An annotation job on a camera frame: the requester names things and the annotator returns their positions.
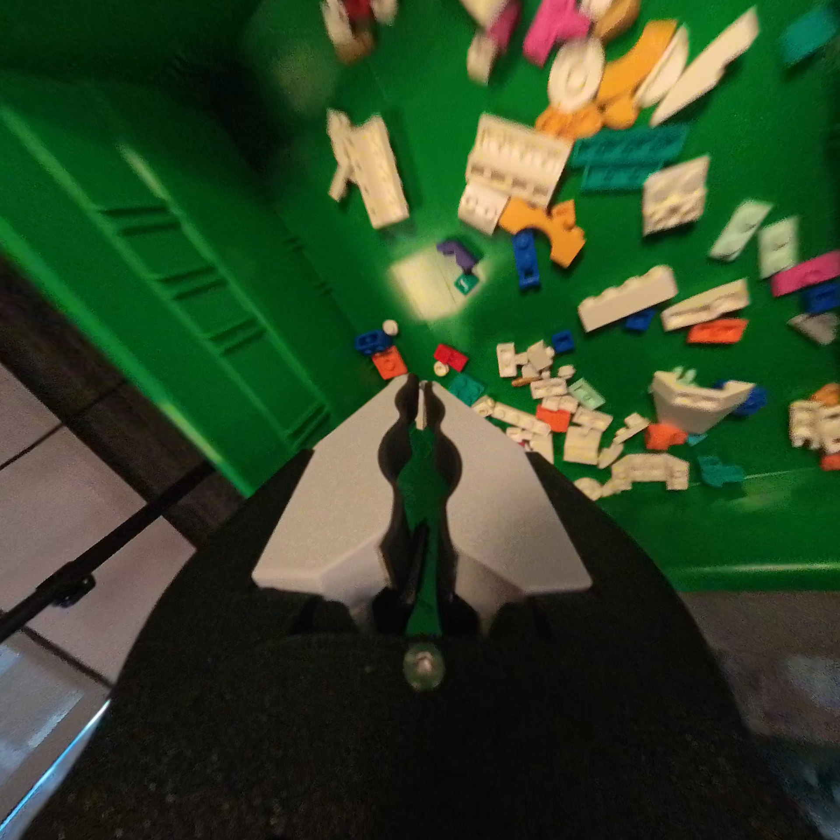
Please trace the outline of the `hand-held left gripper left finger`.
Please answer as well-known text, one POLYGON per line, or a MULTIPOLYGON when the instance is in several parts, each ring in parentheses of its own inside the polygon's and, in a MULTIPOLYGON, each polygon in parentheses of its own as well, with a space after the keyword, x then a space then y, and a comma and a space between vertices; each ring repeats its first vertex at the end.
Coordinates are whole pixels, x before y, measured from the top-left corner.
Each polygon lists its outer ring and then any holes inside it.
POLYGON ((402 374, 317 443, 251 574, 262 589, 318 595, 372 629, 374 601, 412 578, 398 477, 412 457, 419 380, 402 374))

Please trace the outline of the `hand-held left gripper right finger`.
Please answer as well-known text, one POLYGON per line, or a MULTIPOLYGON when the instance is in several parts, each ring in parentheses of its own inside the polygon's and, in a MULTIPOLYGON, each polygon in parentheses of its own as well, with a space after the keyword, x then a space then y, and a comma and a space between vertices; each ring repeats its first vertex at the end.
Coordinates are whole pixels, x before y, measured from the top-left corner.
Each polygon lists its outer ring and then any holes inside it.
POLYGON ((593 580, 536 466, 442 386, 422 384, 434 465, 446 492, 437 518, 438 615, 448 634, 487 632, 500 609, 586 592, 593 580))

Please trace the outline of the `green plastic bin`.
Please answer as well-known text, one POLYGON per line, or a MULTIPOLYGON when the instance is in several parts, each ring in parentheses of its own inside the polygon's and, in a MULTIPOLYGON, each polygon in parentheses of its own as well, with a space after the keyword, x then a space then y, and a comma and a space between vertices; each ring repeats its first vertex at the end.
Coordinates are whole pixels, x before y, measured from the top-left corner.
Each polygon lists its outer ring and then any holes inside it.
POLYGON ((483 87, 461 2, 399 2, 374 48, 335 55, 319 2, 2 2, 2 251, 247 496, 383 386, 354 339, 396 320, 409 371, 444 343, 486 393, 529 410, 497 372, 569 332, 559 364, 618 425, 655 415, 656 371, 753 382, 768 402, 675 448, 691 488, 641 486, 606 509, 678 588, 838 590, 838 471, 793 448, 787 408, 838 382, 838 342, 789 321, 755 240, 712 243, 743 200, 800 221, 800 260, 838 248, 838 39, 797 68, 781 35, 819 2, 642 2, 673 18, 693 60, 755 7, 759 36, 675 118, 676 161, 708 155, 693 224, 643 236, 642 194, 582 192, 568 269, 536 236, 541 286, 521 291, 510 235, 458 218, 478 121, 532 127, 549 68, 522 54, 524 2, 483 87))

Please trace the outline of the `pile of lego bricks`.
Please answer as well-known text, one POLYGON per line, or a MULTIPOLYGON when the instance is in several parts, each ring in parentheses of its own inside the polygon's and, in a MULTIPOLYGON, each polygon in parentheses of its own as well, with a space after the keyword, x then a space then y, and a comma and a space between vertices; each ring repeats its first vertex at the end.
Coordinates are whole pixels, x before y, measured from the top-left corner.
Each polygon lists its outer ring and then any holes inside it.
POLYGON ((511 245, 519 295, 549 326, 575 315, 583 346, 617 324, 661 339, 613 343, 613 389, 644 393, 652 420, 614 436, 607 400, 566 360, 569 330, 529 350, 497 345, 498 374, 530 388, 532 413, 505 406, 466 371, 467 339, 442 343, 448 395, 507 426, 553 463, 609 470, 575 485, 591 499, 661 481, 689 484, 671 452, 791 398, 793 448, 838 471, 838 2, 665 2, 609 59, 641 2, 542 2, 523 44, 542 67, 557 42, 547 106, 533 125, 478 118, 458 203, 464 225, 511 245))

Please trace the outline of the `black light stand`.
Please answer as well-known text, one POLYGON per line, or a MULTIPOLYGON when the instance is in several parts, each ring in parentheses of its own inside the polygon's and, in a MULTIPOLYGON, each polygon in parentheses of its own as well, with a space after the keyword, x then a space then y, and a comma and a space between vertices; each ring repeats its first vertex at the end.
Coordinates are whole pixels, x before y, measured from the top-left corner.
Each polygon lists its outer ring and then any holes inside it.
POLYGON ((2 613, 1 642, 5 643, 22 631, 50 607, 69 609, 78 604, 96 587, 95 573, 106 562, 151 524, 163 518, 214 472, 210 462, 202 461, 80 556, 60 566, 21 602, 2 613))

